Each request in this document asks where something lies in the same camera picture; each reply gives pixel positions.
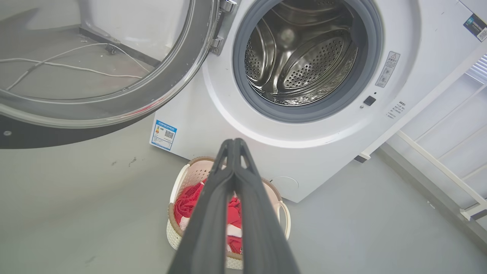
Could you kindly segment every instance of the basket handle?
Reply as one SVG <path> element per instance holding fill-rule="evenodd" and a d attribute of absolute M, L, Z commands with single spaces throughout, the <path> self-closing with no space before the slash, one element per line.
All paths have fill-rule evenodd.
<path fill-rule="evenodd" d="M 181 171 L 179 172 L 178 177 L 176 178 L 176 181 L 174 182 L 174 186 L 172 187 L 171 191 L 171 196 L 169 198 L 169 203 L 174 203 L 176 200 L 176 194 L 179 191 L 179 188 L 181 187 L 181 184 L 183 183 L 183 179 L 186 175 L 186 171 L 189 168 L 189 164 L 185 165 Z"/>
<path fill-rule="evenodd" d="M 291 214 L 289 214 L 289 209 L 287 209 L 286 204 L 283 201 L 279 201 L 279 205 L 284 210 L 284 214 L 286 215 L 286 229 L 284 230 L 284 236 L 286 240 L 289 239 L 289 235 L 291 234 Z"/>

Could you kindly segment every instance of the power cord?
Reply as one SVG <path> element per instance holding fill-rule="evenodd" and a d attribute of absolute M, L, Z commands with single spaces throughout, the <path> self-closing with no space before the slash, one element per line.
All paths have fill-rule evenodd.
<path fill-rule="evenodd" d="M 122 53 L 124 53 L 125 55 L 127 55 L 128 57 L 130 57 L 134 62 L 136 62 L 142 69 L 144 69 L 145 71 L 147 72 L 150 72 L 150 70 L 146 69 L 144 66 L 142 66 L 137 60 L 135 60 L 132 56 L 130 56 L 128 53 L 126 53 L 125 51 L 123 51 L 121 48 L 113 45 L 113 44 L 110 44 L 110 43 L 96 43 L 96 44 L 89 44 L 89 45 L 84 45 L 84 46 L 81 46 L 81 47 L 78 47 L 78 48 L 74 48 L 72 50 L 68 50 L 66 52 L 63 52 L 61 54 L 58 54 L 56 56 L 53 56 L 53 57 L 50 57 L 50 58 L 47 58 L 46 60 L 44 61 L 36 61 L 36 60 L 30 60 L 30 59 L 26 59 L 28 61 L 33 61 L 33 62 L 36 62 L 37 64 L 35 64 L 34 66 L 32 66 L 31 68 L 29 68 L 26 72 L 24 72 L 13 84 L 11 84 L 8 88 L 6 88 L 7 91 L 11 90 L 14 86 L 16 86 L 20 81 L 22 81 L 22 79 L 24 79 L 29 73 L 31 73 L 33 70 L 35 70 L 36 68 L 38 68 L 39 66 L 41 66 L 42 64 L 46 64 L 48 61 L 52 60 L 52 59 L 55 59 L 59 56 L 62 56 L 66 53 L 69 53 L 69 52 L 72 52 L 74 50 L 78 50 L 78 49 L 82 49 L 82 48 L 86 48 L 86 47 L 90 47 L 90 46 L 96 46 L 96 45 L 110 45 L 112 47 L 115 47 L 117 48 L 119 51 L 121 51 Z M 70 67 L 70 68 L 74 68 L 74 69 L 80 69 L 80 70 L 88 70 L 88 71 L 91 71 L 91 72 L 95 72 L 95 73 L 100 73 L 100 74 L 103 74 L 103 75 L 107 75 L 107 76 L 111 76 L 111 77 L 127 77 L 127 76 L 114 76 L 114 75 L 108 75 L 108 74 L 105 74 L 105 73 L 102 73 L 102 72 L 99 72 L 99 71 L 96 71 L 96 70 L 90 70 L 90 69 L 85 69 L 85 68 L 80 68 L 80 67 L 73 67 L 73 66 L 68 66 L 68 65 L 62 65 L 62 64 L 56 64 L 56 63 L 50 63 L 49 65 L 61 65 L 61 66 L 66 66 L 66 67 Z"/>
<path fill-rule="evenodd" d="M 32 62 L 32 63 L 41 63 L 42 62 L 42 61 L 31 60 L 31 59 L 26 59 L 26 58 L 0 59 L 0 63 L 12 62 L 12 61 L 26 61 L 26 62 Z M 51 66 L 58 66 L 58 67 L 66 67 L 66 68 L 82 70 L 82 71 L 90 71 L 90 72 L 94 72 L 94 73 L 98 73 L 98 74 L 102 74 L 102 75 L 110 76 L 110 77 L 131 77 L 131 78 L 138 78 L 138 79 L 142 78 L 140 76 L 135 76 L 135 75 L 113 75 L 113 74 L 108 74 L 108 73 L 100 72 L 100 71 L 93 70 L 93 69 L 75 67 L 75 66 L 70 66 L 70 65 L 65 65 L 65 64 L 58 64 L 58 63 L 51 63 L 51 62 L 44 62 L 44 64 L 45 65 L 51 65 Z"/>

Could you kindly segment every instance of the stainless steel drum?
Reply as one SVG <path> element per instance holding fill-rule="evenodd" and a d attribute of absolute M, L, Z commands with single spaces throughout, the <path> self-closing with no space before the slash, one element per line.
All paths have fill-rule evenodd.
<path fill-rule="evenodd" d="M 305 105 L 329 95 L 356 59 L 352 21 L 340 1 L 284 0 L 264 15 L 247 43 L 249 83 L 280 105 Z"/>

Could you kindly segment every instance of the warning sticker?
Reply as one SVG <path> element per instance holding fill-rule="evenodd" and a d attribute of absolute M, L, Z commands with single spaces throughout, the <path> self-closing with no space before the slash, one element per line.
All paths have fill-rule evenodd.
<path fill-rule="evenodd" d="M 391 109 L 387 111 L 386 116 L 390 119 L 396 119 L 406 109 L 406 104 L 403 101 L 399 101 L 391 106 Z"/>
<path fill-rule="evenodd" d="M 401 55 L 397 52 L 389 52 L 386 63 L 384 64 L 384 68 L 382 69 L 382 73 L 380 74 L 379 79 L 377 79 L 377 83 L 375 83 L 376 86 L 381 88 L 386 86 L 389 78 L 391 78 L 395 66 L 397 65 L 397 61 L 399 61 L 400 56 Z"/>

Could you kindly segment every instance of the red cloth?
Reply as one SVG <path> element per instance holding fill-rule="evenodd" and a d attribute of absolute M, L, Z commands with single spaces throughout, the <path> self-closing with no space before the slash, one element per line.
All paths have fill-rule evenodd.
<path fill-rule="evenodd" d="M 240 200 L 233 197 L 228 203 L 226 211 L 226 223 L 242 228 L 242 206 Z M 242 238 L 235 236 L 227 236 L 226 241 L 233 253 L 242 253 Z"/>
<path fill-rule="evenodd" d="M 181 222 L 181 217 L 191 217 L 205 182 L 206 179 L 194 186 L 185 187 L 181 195 L 179 195 L 179 198 L 174 203 L 174 218 L 176 218 L 178 225 Z"/>
<path fill-rule="evenodd" d="M 181 222 L 181 217 L 191 217 L 191 213 L 196 206 L 196 202 L 198 201 L 198 197 L 200 196 L 205 181 L 206 179 L 194 186 L 185 187 L 182 194 L 174 203 L 174 217 L 176 218 L 178 225 Z M 233 197 L 228 203 L 226 219 L 227 224 L 234 225 L 240 229 L 242 228 L 242 207 L 238 198 Z M 242 238 L 227 236 L 227 244 L 230 246 L 233 253 L 242 253 Z"/>

